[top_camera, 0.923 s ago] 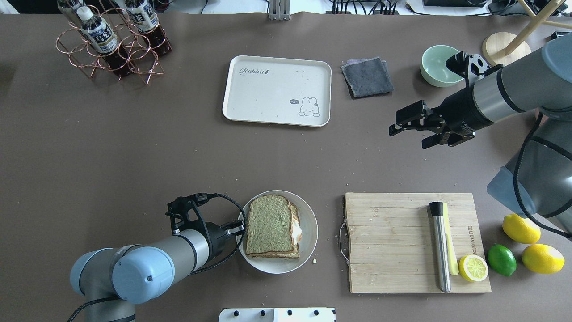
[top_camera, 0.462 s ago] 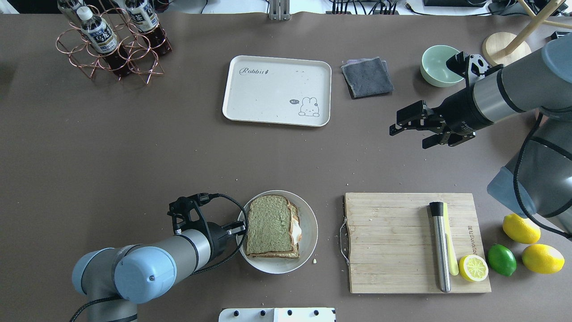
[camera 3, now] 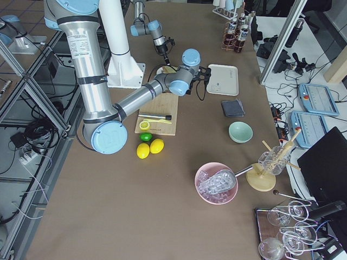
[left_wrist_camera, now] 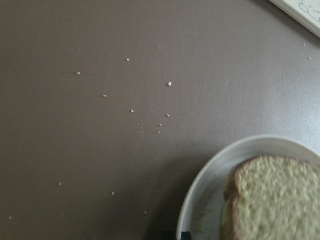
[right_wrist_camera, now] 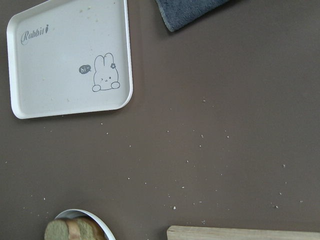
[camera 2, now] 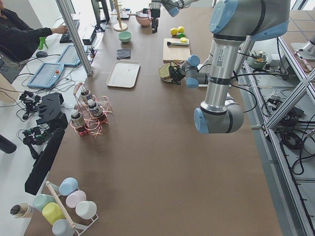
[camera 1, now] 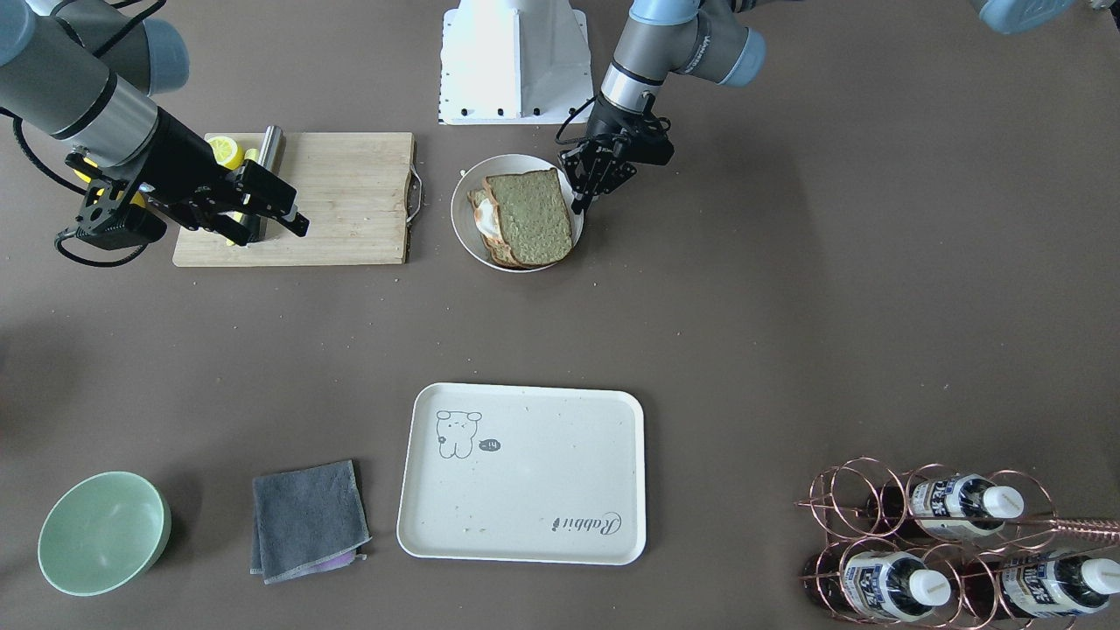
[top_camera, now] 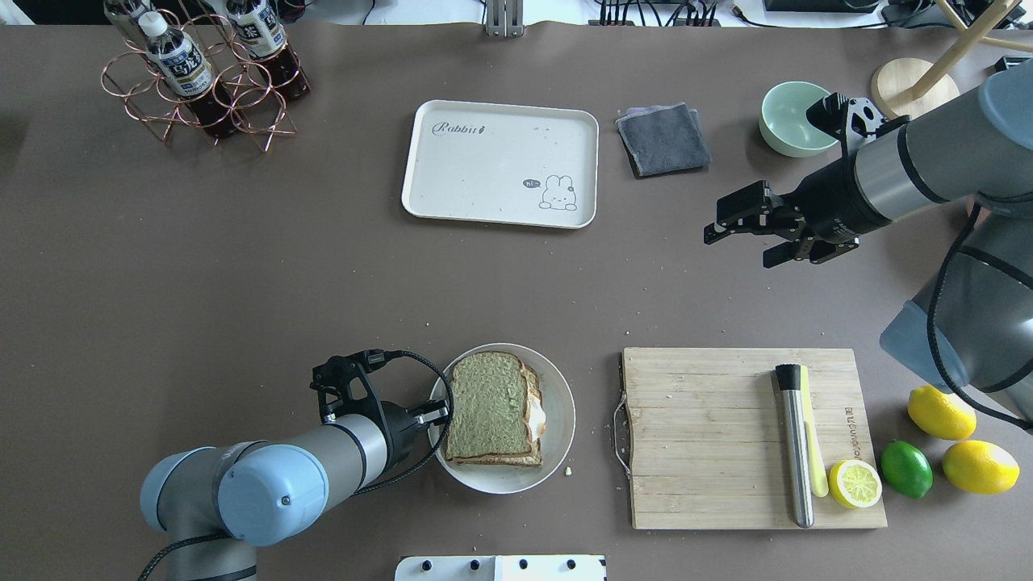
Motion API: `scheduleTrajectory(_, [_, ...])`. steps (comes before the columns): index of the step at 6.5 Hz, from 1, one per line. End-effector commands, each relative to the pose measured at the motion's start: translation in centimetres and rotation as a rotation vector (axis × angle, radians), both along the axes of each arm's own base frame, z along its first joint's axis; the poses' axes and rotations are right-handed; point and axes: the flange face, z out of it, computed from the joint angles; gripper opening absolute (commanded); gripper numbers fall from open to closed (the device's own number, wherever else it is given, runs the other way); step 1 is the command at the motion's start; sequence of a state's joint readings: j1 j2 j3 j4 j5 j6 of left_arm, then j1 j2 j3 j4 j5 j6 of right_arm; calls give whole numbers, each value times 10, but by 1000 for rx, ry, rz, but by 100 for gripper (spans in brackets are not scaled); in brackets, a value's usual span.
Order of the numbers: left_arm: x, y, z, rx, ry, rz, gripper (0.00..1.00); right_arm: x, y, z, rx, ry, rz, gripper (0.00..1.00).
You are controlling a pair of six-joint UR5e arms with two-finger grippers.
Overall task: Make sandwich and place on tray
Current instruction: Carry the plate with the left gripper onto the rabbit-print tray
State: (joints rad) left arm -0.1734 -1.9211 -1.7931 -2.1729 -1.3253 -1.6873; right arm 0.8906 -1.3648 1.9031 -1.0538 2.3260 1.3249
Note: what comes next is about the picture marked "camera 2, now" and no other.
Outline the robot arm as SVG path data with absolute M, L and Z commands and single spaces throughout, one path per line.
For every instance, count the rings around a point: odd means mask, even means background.
M 143 8 L 143 13 L 149 13 L 152 17 L 152 33 L 158 31 L 158 21 L 160 18 L 160 9 L 163 6 L 171 17 L 175 17 L 180 9 L 187 8 L 191 3 L 198 0 L 152 0 L 148 8 Z
M 176 79 L 186 78 L 189 88 L 208 84 L 204 101 L 194 110 L 199 133 L 232 133 L 242 126 L 243 111 L 228 94 L 238 48 L 247 36 L 262 41 L 285 34 L 289 12 L 288 0 L 217 1 L 210 20 L 213 34 L 210 71 L 200 72 L 199 57 L 191 55 L 172 75 Z

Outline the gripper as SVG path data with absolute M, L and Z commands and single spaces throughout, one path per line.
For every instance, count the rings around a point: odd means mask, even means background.
M 158 18 L 160 17 L 160 9 L 157 8 L 143 8 L 143 13 L 150 13 L 152 19 L 152 33 L 157 33 L 158 31 Z
M 173 61 L 169 62 L 169 72 L 172 79 L 171 82 L 176 85 L 180 85 L 181 80 L 185 77 L 183 74 L 181 74 L 180 69 L 181 68 L 177 63 Z

